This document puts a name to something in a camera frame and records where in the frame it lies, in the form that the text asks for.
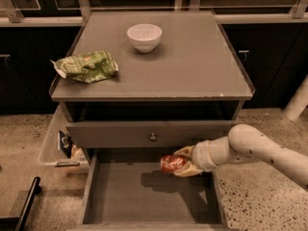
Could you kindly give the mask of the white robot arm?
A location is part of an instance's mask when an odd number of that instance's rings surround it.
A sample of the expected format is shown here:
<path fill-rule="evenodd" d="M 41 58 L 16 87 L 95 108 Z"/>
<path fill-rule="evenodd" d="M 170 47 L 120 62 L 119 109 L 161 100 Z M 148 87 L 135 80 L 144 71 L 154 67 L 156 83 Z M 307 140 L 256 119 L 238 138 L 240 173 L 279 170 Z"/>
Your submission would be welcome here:
<path fill-rule="evenodd" d="M 305 191 L 308 190 L 308 157 L 272 141 L 250 125 L 235 125 L 227 137 L 183 147 L 175 155 L 188 158 L 180 169 L 174 171 L 179 177 L 195 176 L 203 171 L 216 170 L 222 165 L 247 163 L 256 159 L 274 167 Z"/>

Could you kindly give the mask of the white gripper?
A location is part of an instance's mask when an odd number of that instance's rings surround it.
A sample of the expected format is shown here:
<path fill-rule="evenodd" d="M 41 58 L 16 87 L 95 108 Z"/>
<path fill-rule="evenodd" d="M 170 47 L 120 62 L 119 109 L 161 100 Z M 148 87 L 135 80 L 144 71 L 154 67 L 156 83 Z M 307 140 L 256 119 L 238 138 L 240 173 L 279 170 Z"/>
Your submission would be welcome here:
<path fill-rule="evenodd" d="M 191 177 L 203 171 L 213 171 L 229 160 L 229 142 L 226 137 L 213 141 L 201 141 L 197 145 L 185 146 L 176 150 L 173 155 L 182 156 L 192 162 L 186 162 L 173 172 L 178 177 Z"/>

